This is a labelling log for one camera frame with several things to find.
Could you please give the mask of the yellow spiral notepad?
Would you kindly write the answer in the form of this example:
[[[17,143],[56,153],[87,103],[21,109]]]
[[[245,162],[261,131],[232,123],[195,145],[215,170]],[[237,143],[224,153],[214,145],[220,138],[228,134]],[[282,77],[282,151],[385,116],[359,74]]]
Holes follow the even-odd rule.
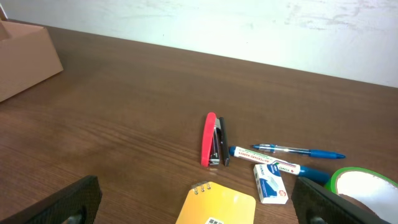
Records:
[[[188,192],[176,224],[253,224],[254,197],[215,182],[200,182]]]

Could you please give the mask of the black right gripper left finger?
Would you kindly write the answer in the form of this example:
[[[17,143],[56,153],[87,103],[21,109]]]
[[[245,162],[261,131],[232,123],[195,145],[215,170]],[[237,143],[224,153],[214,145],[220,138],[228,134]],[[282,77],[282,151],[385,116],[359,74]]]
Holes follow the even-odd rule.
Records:
[[[92,224],[101,199],[102,191],[97,176],[87,175],[47,198],[1,220],[1,223]]]

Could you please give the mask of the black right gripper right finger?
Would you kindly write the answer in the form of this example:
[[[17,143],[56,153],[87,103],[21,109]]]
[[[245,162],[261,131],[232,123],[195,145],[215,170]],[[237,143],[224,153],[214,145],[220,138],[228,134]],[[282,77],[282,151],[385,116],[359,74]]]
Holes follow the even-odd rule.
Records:
[[[299,224],[389,224],[306,177],[298,177],[292,202]]]

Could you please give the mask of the brown cardboard box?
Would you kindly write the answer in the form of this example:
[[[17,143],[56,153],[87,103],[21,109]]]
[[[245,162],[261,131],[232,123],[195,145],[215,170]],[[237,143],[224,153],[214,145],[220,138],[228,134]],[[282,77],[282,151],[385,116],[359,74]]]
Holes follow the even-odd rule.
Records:
[[[1,101],[61,71],[47,28],[8,21],[1,9]]]

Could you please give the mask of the green tape roll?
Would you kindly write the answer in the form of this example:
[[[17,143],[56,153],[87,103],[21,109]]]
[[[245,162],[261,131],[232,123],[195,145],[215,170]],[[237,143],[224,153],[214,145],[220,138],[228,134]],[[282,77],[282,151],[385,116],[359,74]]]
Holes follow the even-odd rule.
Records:
[[[332,175],[325,188],[361,202],[389,223],[397,223],[397,183],[377,172],[344,167]]]

